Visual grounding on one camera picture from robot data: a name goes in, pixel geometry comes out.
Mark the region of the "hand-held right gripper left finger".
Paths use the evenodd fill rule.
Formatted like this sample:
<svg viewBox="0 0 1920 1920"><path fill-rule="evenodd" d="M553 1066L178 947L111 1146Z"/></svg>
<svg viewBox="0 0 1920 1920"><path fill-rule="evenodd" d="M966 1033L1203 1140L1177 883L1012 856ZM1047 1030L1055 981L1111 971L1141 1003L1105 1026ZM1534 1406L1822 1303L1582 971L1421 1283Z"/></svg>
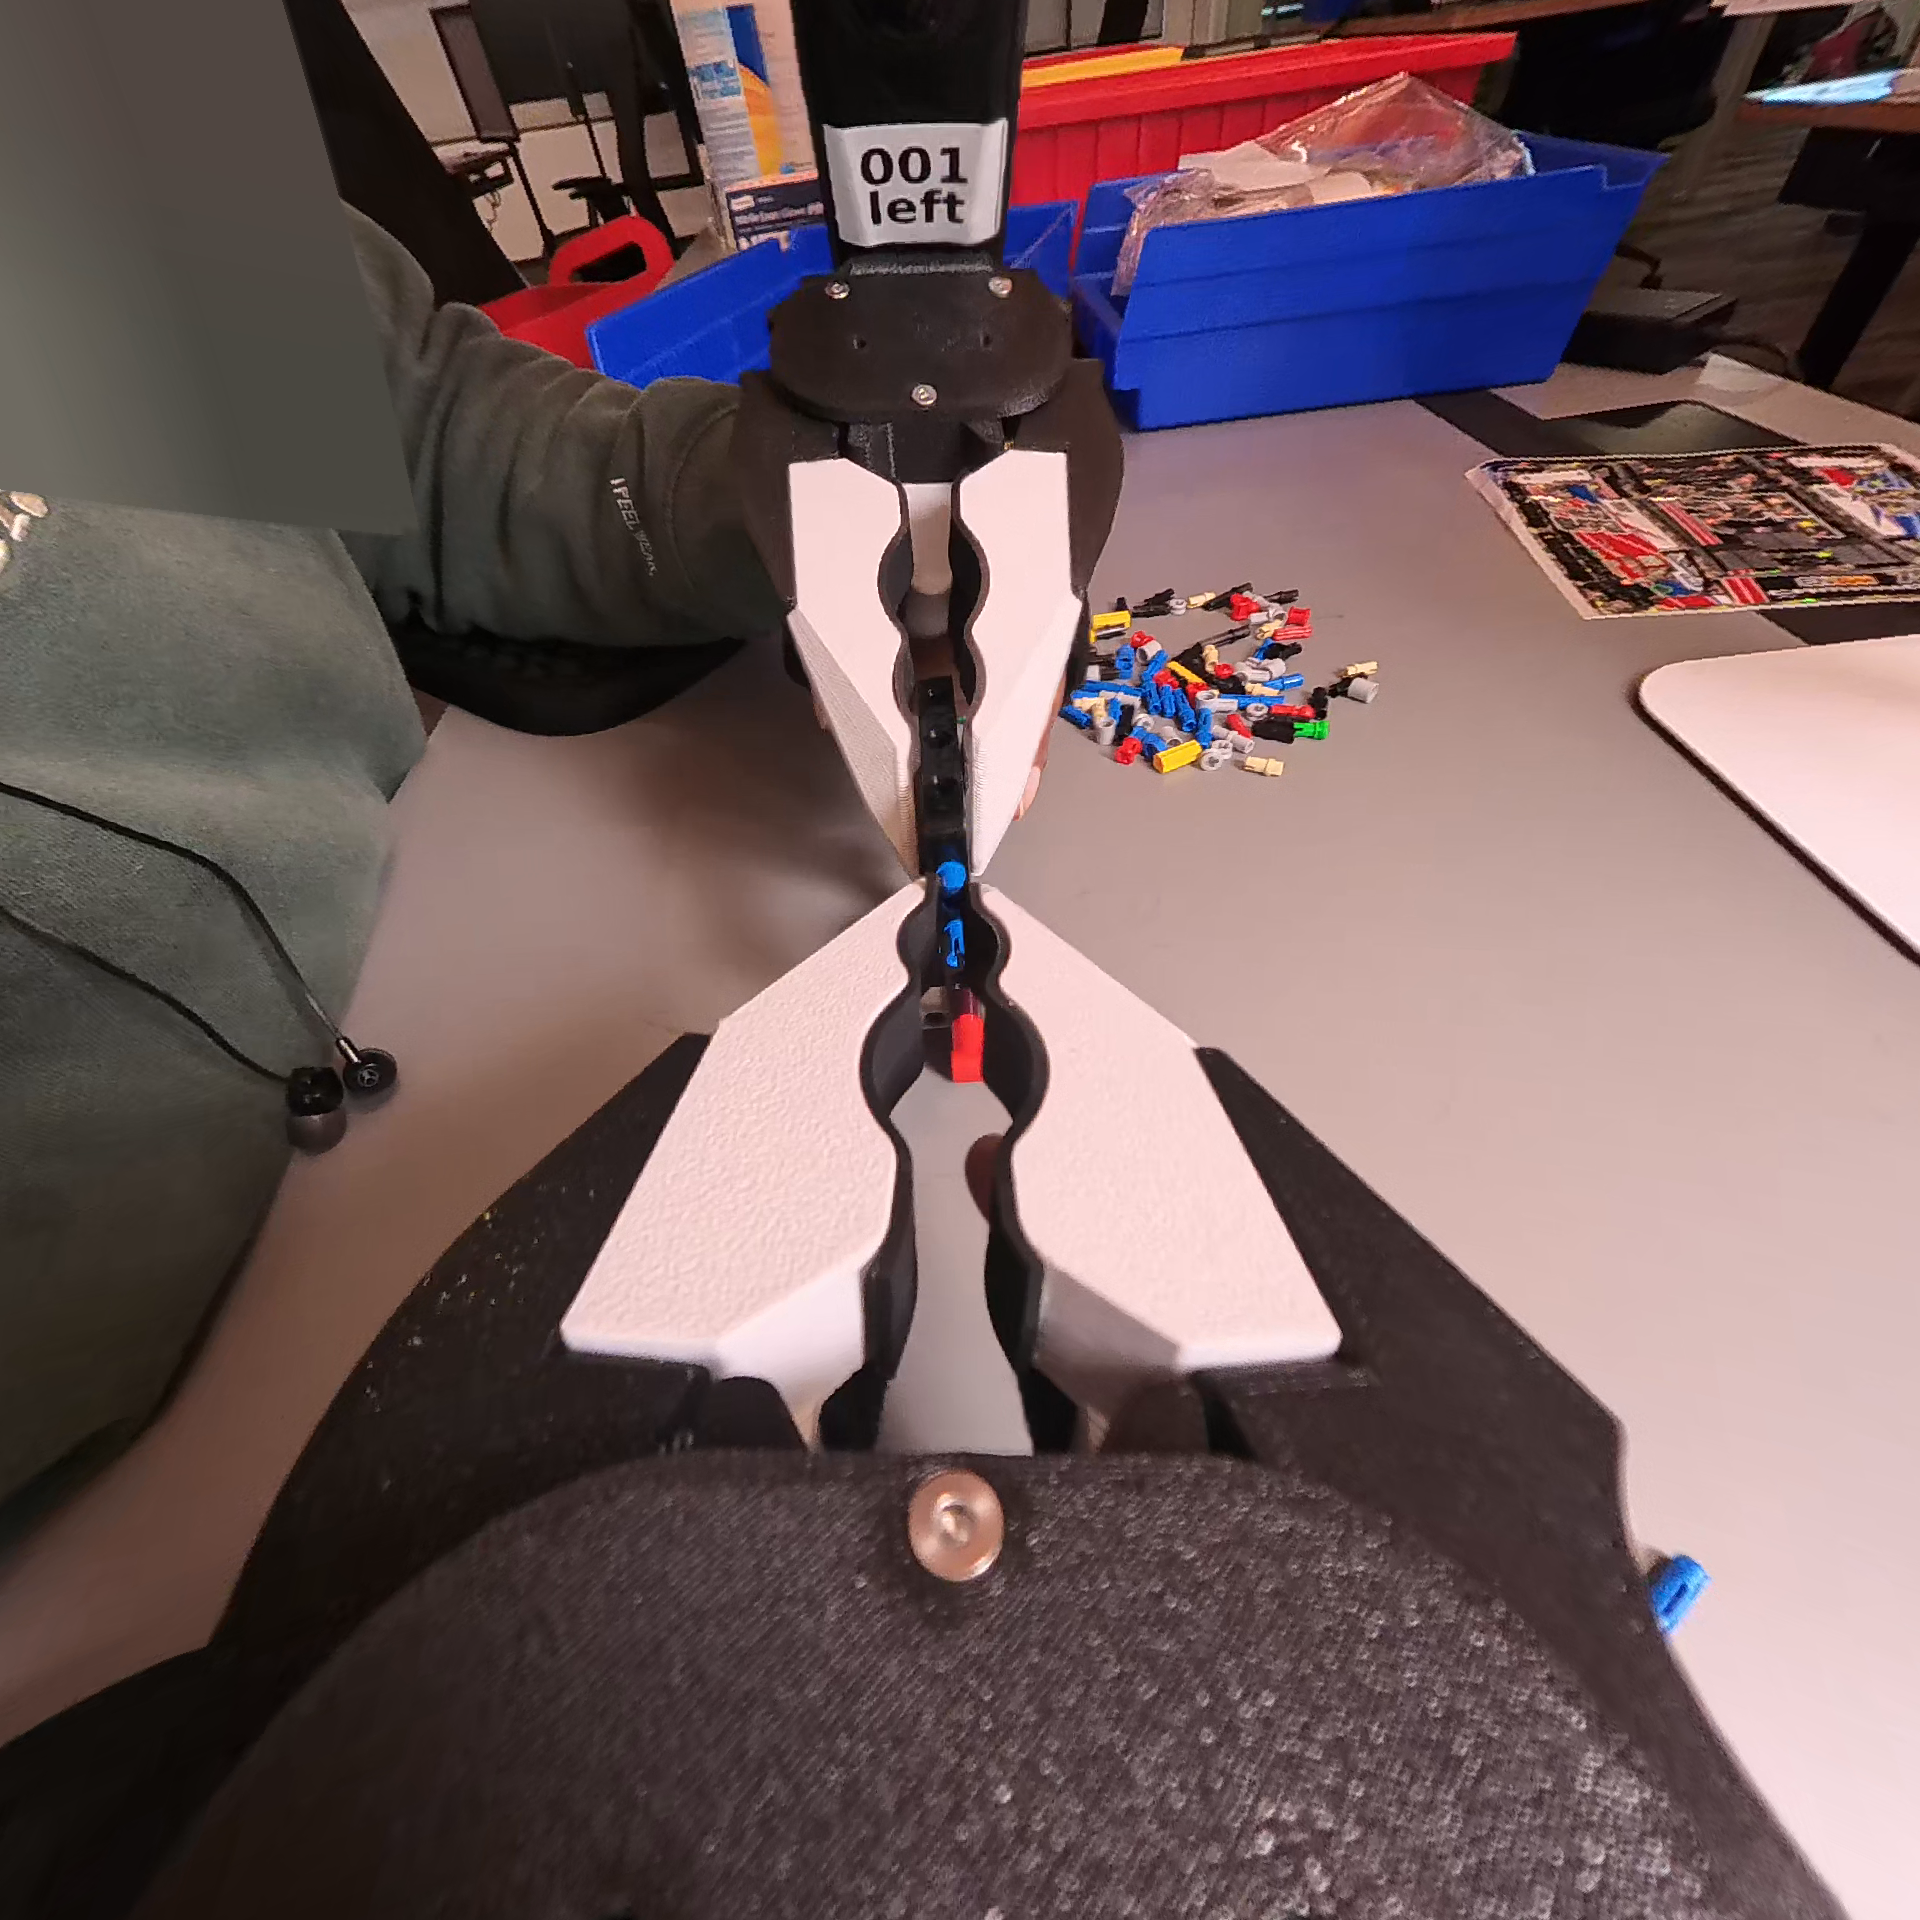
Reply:
<svg viewBox="0 0 1920 1920"><path fill-rule="evenodd" d="M806 1442L871 1448L919 1293L893 1108L924 1074L924 883L707 1042L558 1334L769 1382Z"/></svg>

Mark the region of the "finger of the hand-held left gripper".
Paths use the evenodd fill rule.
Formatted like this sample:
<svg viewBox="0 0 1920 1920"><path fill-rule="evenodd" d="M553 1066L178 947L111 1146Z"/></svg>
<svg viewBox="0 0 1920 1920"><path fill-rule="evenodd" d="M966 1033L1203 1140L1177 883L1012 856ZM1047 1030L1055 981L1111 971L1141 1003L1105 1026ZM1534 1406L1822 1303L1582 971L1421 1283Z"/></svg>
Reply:
<svg viewBox="0 0 1920 1920"><path fill-rule="evenodd" d="M977 592L952 647L966 713L966 856L985 875L1027 805L1078 637L1065 452L1002 452L952 493Z"/></svg>
<svg viewBox="0 0 1920 1920"><path fill-rule="evenodd" d="M911 572L906 501L893 483L849 458L787 468L794 608L792 640L849 780L919 875L911 800L917 727L900 705L906 631L897 572Z"/></svg>

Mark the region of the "black lego frame assembly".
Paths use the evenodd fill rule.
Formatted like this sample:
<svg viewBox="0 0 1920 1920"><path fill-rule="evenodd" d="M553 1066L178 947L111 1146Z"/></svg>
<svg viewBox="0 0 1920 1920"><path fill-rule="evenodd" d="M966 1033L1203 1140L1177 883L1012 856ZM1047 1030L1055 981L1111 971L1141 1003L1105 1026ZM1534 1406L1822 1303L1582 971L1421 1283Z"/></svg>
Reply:
<svg viewBox="0 0 1920 1920"><path fill-rule="evenodd" d="M911 765L911 825L930 903L930 957L924 962L924 1044L936 1069L949 1080L985 1077L985 971L997 954L977 907L977 883L973 863L973 765L966 718L962 711L962 683L952 673L919 678L911 689L917 765ZM962 856L973 868L965 896L943 896L930 870ZM949 976L937 960L943 922L965 921L966 968Z"/></svg>

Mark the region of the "person's left forearm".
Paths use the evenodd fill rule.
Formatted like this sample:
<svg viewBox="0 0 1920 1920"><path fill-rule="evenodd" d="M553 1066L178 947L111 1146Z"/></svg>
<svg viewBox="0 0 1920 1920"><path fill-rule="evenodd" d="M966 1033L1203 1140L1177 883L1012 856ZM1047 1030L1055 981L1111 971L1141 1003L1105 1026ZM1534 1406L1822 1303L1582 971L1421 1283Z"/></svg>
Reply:
<svg viewBox="0 0 1920 1920"><path fill-rule="evenodd" d="M574 369L439 303L385 229L347 219L421 520L342 532L385 620L612 647L779 631L733 475L737 386Z"/></svg>

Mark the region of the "pile of small lego pieces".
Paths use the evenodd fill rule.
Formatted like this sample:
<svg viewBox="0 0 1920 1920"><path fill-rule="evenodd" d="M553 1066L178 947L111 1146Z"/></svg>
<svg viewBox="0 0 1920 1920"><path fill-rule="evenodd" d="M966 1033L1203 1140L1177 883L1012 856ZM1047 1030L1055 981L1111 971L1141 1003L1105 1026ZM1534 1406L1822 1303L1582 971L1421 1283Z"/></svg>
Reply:
<svg viewBox="0 0 1920 1920"><path fill-rule="evenodd" d="M1160 588L1098 604L1076 645L1061 724L1111 765L1279 780L1328 739L1338 704L1380 699L1380 658L1305 661L1316 620L1295 588Z"/></svg>

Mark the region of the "lego instruction booklet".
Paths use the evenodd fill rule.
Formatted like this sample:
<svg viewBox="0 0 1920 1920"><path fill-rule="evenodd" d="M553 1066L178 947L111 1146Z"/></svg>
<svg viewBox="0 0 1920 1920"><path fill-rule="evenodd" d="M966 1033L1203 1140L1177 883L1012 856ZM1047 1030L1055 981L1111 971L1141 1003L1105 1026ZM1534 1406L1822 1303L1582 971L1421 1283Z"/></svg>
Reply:
<svg viewBox="0 0 1920 1920"><path fill-rule="evenodd" d="M1918 601L1898 446L1490 458L1467 483L1582 619Z"/></svg>

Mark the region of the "blue plastic bin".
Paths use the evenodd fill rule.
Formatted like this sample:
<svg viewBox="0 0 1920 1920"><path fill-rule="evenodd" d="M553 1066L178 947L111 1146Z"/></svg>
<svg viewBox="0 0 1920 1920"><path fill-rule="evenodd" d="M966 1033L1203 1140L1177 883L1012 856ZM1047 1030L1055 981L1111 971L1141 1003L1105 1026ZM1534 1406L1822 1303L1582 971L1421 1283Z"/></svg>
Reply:
<svg viewBox="0 0 1920 1920"><path fill-rule="evenodd" d="M1008 263L1038 271L1065 312L1071 312L1078 219L1082 198L1008 208ZM740 381L746 371L769 369L769 312L806 274L827 274L827 269L827 224L794 229L785 241L754 241L588 325L592 369L633 386Z"/></svg>
<svg viewBox="0 0 1920 1920"><path fill-rule="evenodd" d="M1123 428L1549 377L1668 153L1524 141L1528 180L1156 229L1127 296L1131 191L1160 176L1091 185L1076 327Z"/></svg>

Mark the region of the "white printed carton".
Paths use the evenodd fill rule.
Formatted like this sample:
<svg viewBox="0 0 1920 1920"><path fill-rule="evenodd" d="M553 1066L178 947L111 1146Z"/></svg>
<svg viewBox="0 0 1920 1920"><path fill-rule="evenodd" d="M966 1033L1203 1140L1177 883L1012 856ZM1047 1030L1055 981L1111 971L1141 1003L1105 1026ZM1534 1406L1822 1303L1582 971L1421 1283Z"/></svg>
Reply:
<svg viewBox="0 0 1920 1920"><path fill-rule="evenodd" d="M825 224L792 2L670 2L716 231L733 251Z"/></svg>

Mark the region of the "black knit cloth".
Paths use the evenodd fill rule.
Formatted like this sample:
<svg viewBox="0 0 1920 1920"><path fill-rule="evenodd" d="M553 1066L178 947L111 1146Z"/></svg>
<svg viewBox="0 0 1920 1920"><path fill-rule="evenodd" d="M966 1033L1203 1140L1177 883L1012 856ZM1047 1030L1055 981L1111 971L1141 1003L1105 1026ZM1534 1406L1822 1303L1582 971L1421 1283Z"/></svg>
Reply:
<svg viewBox="0 0 1920 1920"><path fill-rule="evenodd" d="M231 1671L149 1667L4 1748L4 1916L124 1916L231 1764Z"/></svg>
<svg viewBox="0 0 1920 1920"><path fill-rule="evenodd" d="M413 691L523 737L592 737L661 711L740 656L740 640L608 647L391 627Z"/></svg>

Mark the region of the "red plastic bin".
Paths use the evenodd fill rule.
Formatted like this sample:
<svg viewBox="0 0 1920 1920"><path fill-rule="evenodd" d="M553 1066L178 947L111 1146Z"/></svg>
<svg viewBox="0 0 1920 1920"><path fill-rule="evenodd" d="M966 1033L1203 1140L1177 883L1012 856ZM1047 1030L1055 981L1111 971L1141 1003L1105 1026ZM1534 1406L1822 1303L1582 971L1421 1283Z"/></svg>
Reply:
<svg viewBox="0 0 1920 1920"><path fill-rule="evenodd" d="M1236 146L1396 72L1467 104L1514 34L1328 38L1236 55L1106 52L1024 67L1012 207Z"/></svg>

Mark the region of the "clear bags of parts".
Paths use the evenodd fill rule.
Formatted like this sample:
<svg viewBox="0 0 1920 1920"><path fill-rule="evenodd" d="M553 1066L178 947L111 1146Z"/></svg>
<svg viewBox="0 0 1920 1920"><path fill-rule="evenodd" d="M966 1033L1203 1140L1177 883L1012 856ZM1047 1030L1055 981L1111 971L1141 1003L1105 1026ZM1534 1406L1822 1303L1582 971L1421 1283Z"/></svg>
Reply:
<svg viewBox="0 0 1920 1920"><path fill-rule="evenodd" d="M1114 293L1131 296L1147 235L1160 229L1397 198L1437 189L1528 180L1519 131L1411 72L1338 94L1273 131L1215 152L1186 152L1177 168L1131 189Z"/></svg>

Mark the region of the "black chair back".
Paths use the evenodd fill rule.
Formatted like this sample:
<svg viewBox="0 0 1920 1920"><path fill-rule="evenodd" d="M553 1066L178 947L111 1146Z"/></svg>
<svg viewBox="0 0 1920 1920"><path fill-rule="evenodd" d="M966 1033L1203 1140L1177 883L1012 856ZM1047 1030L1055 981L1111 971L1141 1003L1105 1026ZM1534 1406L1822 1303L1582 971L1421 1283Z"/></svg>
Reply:
<svg viewBox="0 0 1920 1920"><path fill-rule="evenodd" d="M439 303L489 305L523 274L384 72L347 2L285 2L347 207L391 231Z"/></svg>

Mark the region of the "black flat device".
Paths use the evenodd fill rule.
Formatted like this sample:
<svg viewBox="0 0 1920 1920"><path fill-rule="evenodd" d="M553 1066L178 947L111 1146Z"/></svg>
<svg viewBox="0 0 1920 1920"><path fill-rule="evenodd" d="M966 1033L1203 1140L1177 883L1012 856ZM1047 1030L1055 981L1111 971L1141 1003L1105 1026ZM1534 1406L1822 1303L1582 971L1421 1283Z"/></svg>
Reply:
<svg viewBox="0 0 1920 1920"><path fill-rule="evenodd" d="M1717 289L1608 285L1571 327L1565 365L1668 375L1706 357L1736 312Z"/></svg>

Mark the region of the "wooden standing desk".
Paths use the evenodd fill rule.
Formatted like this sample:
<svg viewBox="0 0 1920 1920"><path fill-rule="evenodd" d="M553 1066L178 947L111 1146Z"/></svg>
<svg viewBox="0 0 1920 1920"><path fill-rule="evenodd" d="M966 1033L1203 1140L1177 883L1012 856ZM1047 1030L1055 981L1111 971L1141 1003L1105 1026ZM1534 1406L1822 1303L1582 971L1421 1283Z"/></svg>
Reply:
<svg viewBox="0 0 1920 1920"><path fill-rule="evenodd" d="M1895 82L1858 72L1741 100L1741 121L1804 131L1777 202L1858 216L1853 251L1799 347L1804 377L1816 390L1837 386L1918 251L1918 90Z"/></svg>

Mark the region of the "black wired earphones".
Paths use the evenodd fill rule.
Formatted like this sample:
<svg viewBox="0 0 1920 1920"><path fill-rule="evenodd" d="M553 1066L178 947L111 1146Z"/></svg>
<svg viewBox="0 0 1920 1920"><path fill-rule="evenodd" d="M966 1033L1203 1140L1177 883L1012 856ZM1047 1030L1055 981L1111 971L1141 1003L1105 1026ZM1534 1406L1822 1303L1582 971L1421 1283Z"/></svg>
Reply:
<svg viewBox="0 0 1920 1920"><path fill-rule="evenodd" d="M30 943L37 943L53 954L63 954L68 960L81 962L86 971L95 971L95 976L117 981L122 988L149 995L150 1003L158 1003L163 1012L171 1012L174 1020L193 1026L228 1062L236 1062L238 1069L248 1069L259 1080L277 1086L277 1092L285 1097L285 1131L295 1151L323 1155L323 1151L339 1146L342 1135L348 1131L348 1108L377 1108L395 1097L396 1059L385 1049L358 1044L347 1033L347 1026L328 1012L328 1003L310 984L299 957L279 939L279 932L268 921L268 913L260 907L260 901L219 856L209 856L194 847L185 847L171 836L129 829L89 805L53 797L53 793L40 793L40 791L10 782L10 780L4 780L4 797L37 805L40 814L54 814L81 829L95 829L95 832L131 841L139 851L178 856L178 860L193 863L194 870L209 875L228 895L228 901L238 907L238 914L255 927L259 943L264 944L286 993L295 993L295 999L304 1009L310 1026L319 1030L319 1038L328 1044L323 1062L299 1062L299 1066L277 1069L277 1066L255 1059L219 1022L209 1022L198 1009L193 1009L187 999L182 999L154 979L143 979L139 971L111 960L107 954L98 954L79 939L40 927L32 914L17 913L15 903L4 903L4 922L10 922Z"/></svg>

